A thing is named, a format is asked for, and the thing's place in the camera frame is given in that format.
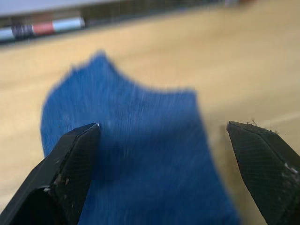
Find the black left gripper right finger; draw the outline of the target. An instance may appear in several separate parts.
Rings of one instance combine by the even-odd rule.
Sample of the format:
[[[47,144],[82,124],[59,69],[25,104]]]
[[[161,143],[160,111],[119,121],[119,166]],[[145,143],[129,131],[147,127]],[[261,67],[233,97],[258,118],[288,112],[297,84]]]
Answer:
[[[300,157],[275,132],[230,121],[229,134],[248,191],[269,225],[300,223]]]

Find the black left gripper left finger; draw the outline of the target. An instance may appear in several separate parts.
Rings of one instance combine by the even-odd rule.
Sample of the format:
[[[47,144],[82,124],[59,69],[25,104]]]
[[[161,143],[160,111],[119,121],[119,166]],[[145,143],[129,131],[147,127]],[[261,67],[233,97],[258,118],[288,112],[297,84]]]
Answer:
[[[100,126],[64,134],[35,166],[0,214],[2,225],[76,225],[91,183]]]

